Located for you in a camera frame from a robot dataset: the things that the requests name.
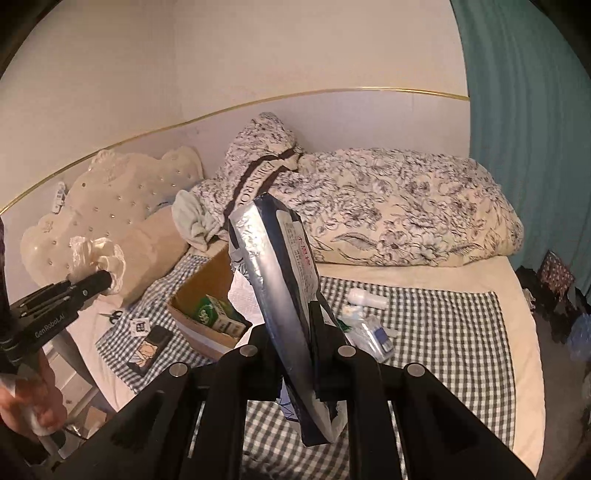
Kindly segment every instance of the gold trim line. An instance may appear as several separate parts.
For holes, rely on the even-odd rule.
[[[109,148],[115,148],[115,147],[118,147],[120,145],[123,145],[124,143],[127,143],[127,142],[129,142],[131,140],[136,140],[138,138],[145,137],[145,136],[150,135],[150,134],[155,134],[155,133],[158,133],[158,132],[164,132],[166,130],[170,130],[170,129],[177,128],[177,127],[183,127],[185,125],[192,124],[193,122],[199,122],[200,120],[204,120],[206,118],[209,118],[210,116],[214,116],[214,115],[217,115],[219,113],[229,112],[231,110],[235,110],[235,109],[246,107],[246,106],[256,105],[258,103],[273,102],[275,100],[283,100],[285,98],[293,98],[293,97],[306,96],[306,95],[317,95],[319,93],[366,92],[366,91],[370,91],[370,92],[371,91],[378,91],[378,92],[383,91],[383,92],[419,93],[419,94],[422,94],[422,95],[433,95],[433,96],[444,97],[444,98],[453,98],[454,100],[470,101],[470,97],[467,97],[465,95],[457,95],[455,93],[446,93],[446,92],[437,92],[435,90],[420,90],[420,89],[415,89],[415,88],[399,88],[399,87],[354,87],[354,88],[331,88],[331,89],[323,89],[323,90],[310,90],[308,92],[286,93],[284,95],[277,95],[277,96],[274,96],[274,97],[263,98],[263,99],[260,99],[260,100],[253,100],[252,102],[240,103],[239,105],[234,105],[234,106],[230,106],[230,107],[227,107],[227,108],[223,108],[221,110],[217,110],[217,111],[212,112],[212,113],[207,113],[207,114],[202,115],[200,117],[193,118],[191,120],[187,120],[186,122],[181,122],[179,124],[169,125],[167,127],[162,127],[162,128],[157,128],[155,130],[150,130],[148,132],[144,132],[144,133],[139,134],[139,135],[136,135],[134,137],[126,138],[125,140],[122,140],[120,142],[117,142],[117,143],[114,143],[112,145],[109,145],[108,147],[105,147],[105,148],[101,148],[99,150],[96,150],[96,151],[92,152],[91,154],[89,154],[89,155],[87,155],[85,157],[79,158],[78,160],[73,161],[72,163],[66,165],[65,167],[60,168],[59,170],[55,171],[51,175],[48,175],[44,179],[38,181],[32,187],[29,187],[27,190],[25,190],[24,192],[22,192],[18,197],[16,197],[14,200],[12,200],[10,203],[8,203],[8,205],[6,205],[4,208],[2,208],[2,210],[0,210],[0,215],[4,214],[10,207],[13,207],[16,203],[18,203],[24,197],[26,197],[27,195],[29,195],[33,190],[39,188],[45,182],[50,181],[51,179],[57,177],[60,173],[64,173],[66,170],[68,170],[68,169],[70,169],[70,168],[78,165],[79,163],[82,163],[85,160],[88,160],[89,158],[94,157],[101,150],[107,150]]]

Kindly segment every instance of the gingham pattern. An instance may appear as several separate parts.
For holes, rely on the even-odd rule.
[[[149,381],[148,378],[156,377],[174,361],[190,359],[192,365],[202,365],[208,361],[195,354],[189,344],[179,337],[172,318],[166,324],[161,323],[162,317],[168,315],[165,309],[167,299],[204,260],[185,257],[173,272],[157,282],[158,286],[154,284],[148,289],[142,298],[144,306],[141,310],[139,306],[136,307],[138,310],[134,314],[130,312],[113,327],[113,334],[109,337],[116,336],[118,339],[112,339],[110,344],[123,345],[124,353],[112,351],[109,356],[105,355],[106,340],[101,339],[99,351],[105,361],[134,391],[141,389]],[[385,287],[321,278],[322,291],[336,313],[345,303],[349,289],[354,287],[391,299],[387,310],[366,309],[367,313],[377,315],[384,326],[399,332],[394,339],[396,353],[388,363],[396,367],[403,367],[410,362],[425,365],[506,445],[512,447],[515,384],[505,325],[496,295],[491,292],[455,293]],[[157,323],[175,331],[176,346],[167,347],[164,352],[166,361],[161,360],[164,356],[161,355],[145,380],[134,378],[137,375],[125,367],[134,345],[137,347],[139,342],[127,339],[129,335],[124,323],[138,316],[157,318]],[[282,480],[344,480],[349,474],[348,448],[346,429],[332,445],[306,448],[276,403],[248,403],[244,434],[245,469]],[[404,460],[402,472],[406,478]]]
[[[163,370],[175,362],[187,362],[193,367],[204,365],[211,360],[191,348],[183,334],[176,327],[166,304],[174,293],[209,259],[186,254],[165,277],[156,280],[144,292],[141,300],[135,303],[117,323],[96,342],[96,349],[109,368],[134,392],[139,392]],[[128,366],[131,355],[137,350],[143,338],[129,334],[129,321],[136,318],[149,318],[150,325],[161,325],[174,333],[166,348],[150,367],[144,377],[140,377]]]

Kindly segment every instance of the plastic package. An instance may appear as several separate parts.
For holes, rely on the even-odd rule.
[[[591,316],[583,314],[575,321],[566,345],[571,360],[586,362],[591,358]]]
[[[347,340],[369,353],[377,362],[385,362],[394,353],[394,345],[375,315],[364,315],[360,305],[344,305],[339,316]]]
[[[119,293],[125,274],[125,258],[119,245],[108,238],[89,240],[84,236],[74,236],[70,239],[70,247],[72,273],[68,275],[68,280],[75,283],[99,270],[106,270],[113,282],[103,294]]]
[[[363,305],[380,310],[385,310],[388,308],[388,299],[386,297],[374,295],[373,293],[361,288],[352,288],[349,290],[349,293],[347,294],[347,301],[354,305]]]
[[[229,218],[230,240],[242,251],[248,280],[285,369],[288,398],[282,398],[280,406],[290,420],[295,421],[296,414],[304,445],[335,442],[347,422],[346,403],[316,398],[310,303],[319,302],[326,324],[338,325],[320,292],[301,219],[268,193],[236,208]]]

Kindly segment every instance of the scissors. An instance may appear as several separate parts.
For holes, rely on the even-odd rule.
[[[123,316],[123,310],[115,310],[113,313],[99,313],[103,317],[107,317],[109,321],[114,324]]]

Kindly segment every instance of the phone case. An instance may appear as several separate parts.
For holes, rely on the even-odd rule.
[[[173,333],[170,330],[155,325],[148,336],[139,344],[138,349],[127,362],[127,366],[143,377],[172,337]]]

